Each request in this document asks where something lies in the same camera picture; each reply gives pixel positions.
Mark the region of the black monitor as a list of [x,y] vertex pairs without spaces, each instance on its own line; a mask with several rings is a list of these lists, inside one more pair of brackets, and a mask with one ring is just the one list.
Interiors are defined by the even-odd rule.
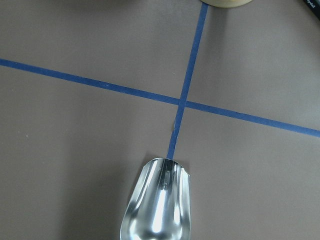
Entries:
[[320,20],[320,0],[303,0],[312,13]]

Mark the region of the wooden stand with paper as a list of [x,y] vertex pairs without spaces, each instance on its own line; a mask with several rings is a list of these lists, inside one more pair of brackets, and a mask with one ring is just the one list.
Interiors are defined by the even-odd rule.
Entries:
[[252,0],[201,0],[201,2],[217,8],[237,8],[252,2]]

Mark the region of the metal ice scoop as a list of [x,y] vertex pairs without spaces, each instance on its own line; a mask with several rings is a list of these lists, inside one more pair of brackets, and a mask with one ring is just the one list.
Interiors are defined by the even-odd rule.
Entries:
[[123,216],[121,240],[189,240],[191,179],[178,162],[155,158],[137,179]]

